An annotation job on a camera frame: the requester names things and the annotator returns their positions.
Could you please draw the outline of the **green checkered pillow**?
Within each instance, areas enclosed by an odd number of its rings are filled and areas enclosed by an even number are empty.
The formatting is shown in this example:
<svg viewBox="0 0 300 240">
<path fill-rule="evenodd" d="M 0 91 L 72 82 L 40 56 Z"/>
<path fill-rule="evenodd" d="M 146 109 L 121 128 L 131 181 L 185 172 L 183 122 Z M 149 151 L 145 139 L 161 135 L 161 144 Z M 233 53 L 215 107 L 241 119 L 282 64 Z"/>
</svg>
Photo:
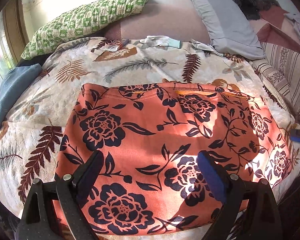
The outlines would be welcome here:
<svg viewBox="0 0 300 240">
<path fill-rule="evenodd" d="M 98 0 L 64 12 L 40 27 L 21 58 L 53 53 L 65 42 L 93 34 L 122 18 L 139 14 L 148 0 Z"/>
</svg>

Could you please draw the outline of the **black furry cushion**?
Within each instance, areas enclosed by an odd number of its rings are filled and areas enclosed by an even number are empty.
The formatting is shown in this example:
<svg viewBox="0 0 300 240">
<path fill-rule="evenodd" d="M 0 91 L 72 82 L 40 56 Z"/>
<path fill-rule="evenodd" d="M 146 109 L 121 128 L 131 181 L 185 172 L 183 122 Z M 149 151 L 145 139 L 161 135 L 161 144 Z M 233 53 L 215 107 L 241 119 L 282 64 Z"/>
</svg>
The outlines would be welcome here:
<svg viewBox="0 0 300 240">
<path fill-rule="evenodd" d="M 260 11 L 268 11 L 273 5 L 280 7 L 277 0 L 233 0 L 248 20 L 259 20 Z"/>
</svg>

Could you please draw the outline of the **leaf-print bed blanket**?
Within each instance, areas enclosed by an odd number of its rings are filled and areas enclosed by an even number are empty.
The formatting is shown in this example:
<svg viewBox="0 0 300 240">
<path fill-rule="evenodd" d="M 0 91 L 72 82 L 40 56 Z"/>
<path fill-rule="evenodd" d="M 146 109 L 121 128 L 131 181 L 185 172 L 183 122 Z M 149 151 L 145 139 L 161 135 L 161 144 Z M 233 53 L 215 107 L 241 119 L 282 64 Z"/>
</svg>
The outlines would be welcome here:
<svg viewBox="0 0 300 240">
<path fill-rule="evenodd" d="M 290 150 L 292 169 L 272 186 L 276 198 L 300 175 L 300 144 L 288 130 L 297 126 L 275 89 L 259 79 L 248 62 L 235 63 L 184 43 L 180 49 L 131 41 L 117 52 L 102 51 L 106 39 L 82 38 L 59 46 L 43 71 L 23 92 L 0 130 L 0 217 L 21 217 L 34 178 L 53 180 L 62 134 L 86 83 L 107 88 L 153 83 L 212 85 L 264 99 Z M 198 239 L 207 223 L 186 232 L 154 234 L 154 239 Z"/>
</svg>

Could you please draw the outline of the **small grey cloth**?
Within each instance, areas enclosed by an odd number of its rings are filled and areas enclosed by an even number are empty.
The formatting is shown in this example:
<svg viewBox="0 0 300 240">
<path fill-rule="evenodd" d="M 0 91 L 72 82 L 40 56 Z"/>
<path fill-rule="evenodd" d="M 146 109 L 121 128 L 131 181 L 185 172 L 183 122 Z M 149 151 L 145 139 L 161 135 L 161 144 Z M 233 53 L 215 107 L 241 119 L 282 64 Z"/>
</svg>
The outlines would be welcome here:
<svg viewBox="0 0 300 240">
<path fill-rule="evenodd" d="M 197 50 L 202 50 L 205 52 L 213 53 L 217 56 L 223 57 L 224 55 L 222 53 L 219 53 L 215 48 L 210 44 L 205 44 L 196 40 L 191 39 L 190 44 Z"/>
</svg>

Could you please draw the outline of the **small red blue packet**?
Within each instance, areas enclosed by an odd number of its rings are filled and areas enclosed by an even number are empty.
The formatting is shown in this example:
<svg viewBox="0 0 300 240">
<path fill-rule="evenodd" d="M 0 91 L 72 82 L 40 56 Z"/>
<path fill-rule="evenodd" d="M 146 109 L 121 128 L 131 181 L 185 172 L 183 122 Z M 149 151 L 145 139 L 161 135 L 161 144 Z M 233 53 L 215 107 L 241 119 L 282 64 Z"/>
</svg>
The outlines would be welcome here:
<svg viewBox="0 0 300 240">
<path fill-rule="evenodd" d="M 129 39 L 115 40 L 106 44 L 102 49 L 103 51 L 116 52 L 121 50 L 124 46 L 129 43 Z"/>
</svg>

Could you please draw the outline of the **white glove with teal cuff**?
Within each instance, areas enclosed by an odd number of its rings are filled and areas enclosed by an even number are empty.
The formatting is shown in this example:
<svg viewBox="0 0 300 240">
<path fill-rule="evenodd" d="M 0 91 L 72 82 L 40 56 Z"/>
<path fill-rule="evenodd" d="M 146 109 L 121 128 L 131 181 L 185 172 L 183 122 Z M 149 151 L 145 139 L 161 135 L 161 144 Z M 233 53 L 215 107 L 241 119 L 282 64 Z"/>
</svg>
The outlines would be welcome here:
<svg viewBox="0 0 300 240">
<path fill-rule="evenodd" d="M 140 43 L 145 44 L 150 47 L 173 47 L 180 49 L 181 48 L 181 41 L 175 40 L 168 36 L 151 36 L 148 35 L 144 39 L 140 39 Z"/>
</svg>

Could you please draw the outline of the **maroon pink bedcover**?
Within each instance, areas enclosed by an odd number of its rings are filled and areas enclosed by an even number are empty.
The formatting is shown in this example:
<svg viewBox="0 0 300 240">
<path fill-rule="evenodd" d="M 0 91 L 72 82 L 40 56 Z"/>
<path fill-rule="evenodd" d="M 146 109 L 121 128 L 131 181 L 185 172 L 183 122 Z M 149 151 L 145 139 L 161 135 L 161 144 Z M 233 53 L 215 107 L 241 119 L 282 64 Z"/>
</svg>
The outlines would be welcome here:
<svg viewBox="0 0 300 240">
<path fill-rule="evenodd" d="M 276 44 L 300 53 L 300 38 L 281 7 L 260 11 L 259 20 L 249 20 L 260 42 Z"/>
</svg>

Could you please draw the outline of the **orange floral blouse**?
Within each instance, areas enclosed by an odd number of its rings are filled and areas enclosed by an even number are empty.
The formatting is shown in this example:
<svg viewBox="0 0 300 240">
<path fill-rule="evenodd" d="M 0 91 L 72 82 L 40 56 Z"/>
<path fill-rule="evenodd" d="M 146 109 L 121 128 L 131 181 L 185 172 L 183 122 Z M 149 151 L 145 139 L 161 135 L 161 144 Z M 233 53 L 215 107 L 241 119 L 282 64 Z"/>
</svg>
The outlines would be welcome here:
<svg viewBox="0 0 300 240">
<path fill-rule="evenodd" d="M 97 233 L 176 232 L 210 222 L 221 204 L 197 164 L 204 152 L 244 180 L 279 184 L 288 144 L 264 99 L 212 85 L 82 86 L 56 175 L 101 160 L 82 211 Z"/>
</svg>

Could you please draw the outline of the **blue folded towel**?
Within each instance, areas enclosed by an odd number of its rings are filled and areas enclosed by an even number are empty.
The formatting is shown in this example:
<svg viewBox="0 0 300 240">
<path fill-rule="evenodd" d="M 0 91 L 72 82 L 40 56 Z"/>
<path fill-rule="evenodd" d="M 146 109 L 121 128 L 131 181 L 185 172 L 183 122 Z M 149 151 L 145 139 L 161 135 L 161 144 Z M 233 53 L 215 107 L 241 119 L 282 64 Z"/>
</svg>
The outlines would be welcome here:
<svg viewBox="0 0 300 240">
<path fill-rule="evenodd" d="M 41 65 L 33 64 L 16 67 L 7 73 L 0 86 L 0 129 L 7 113 L 41 72 Z"/>
</svg>

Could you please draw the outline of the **grey pillow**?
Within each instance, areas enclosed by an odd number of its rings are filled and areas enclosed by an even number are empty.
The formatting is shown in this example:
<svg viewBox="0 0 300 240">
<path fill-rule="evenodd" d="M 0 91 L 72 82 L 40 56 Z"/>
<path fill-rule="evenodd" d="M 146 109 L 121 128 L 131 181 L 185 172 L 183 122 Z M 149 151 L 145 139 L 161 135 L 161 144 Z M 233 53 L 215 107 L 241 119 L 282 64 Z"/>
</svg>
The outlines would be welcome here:
<svg viewBox="0 0 300 240">
<path fill-rule="evenodd" d="M 219 53 L 264 58 L 259 39 L 233 0 L 191 0 L 205 25 L 212 46 Z"/>
</svg>

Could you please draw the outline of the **striped floral quilt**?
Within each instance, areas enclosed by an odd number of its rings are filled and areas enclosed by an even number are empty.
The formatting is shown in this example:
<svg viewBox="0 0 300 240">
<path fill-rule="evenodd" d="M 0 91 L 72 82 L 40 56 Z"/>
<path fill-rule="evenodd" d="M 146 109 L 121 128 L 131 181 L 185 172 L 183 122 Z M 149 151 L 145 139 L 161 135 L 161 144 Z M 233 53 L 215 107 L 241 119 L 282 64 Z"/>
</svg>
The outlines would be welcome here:
<svg viewBox="0 0 300 240">
<path fill-rule="evenodd" d="M 300 123 L 300 53 L 267 42 L 262 48 L 266 57 L 251 61 L 254 71 L 275 88 Z"/>
</svg>

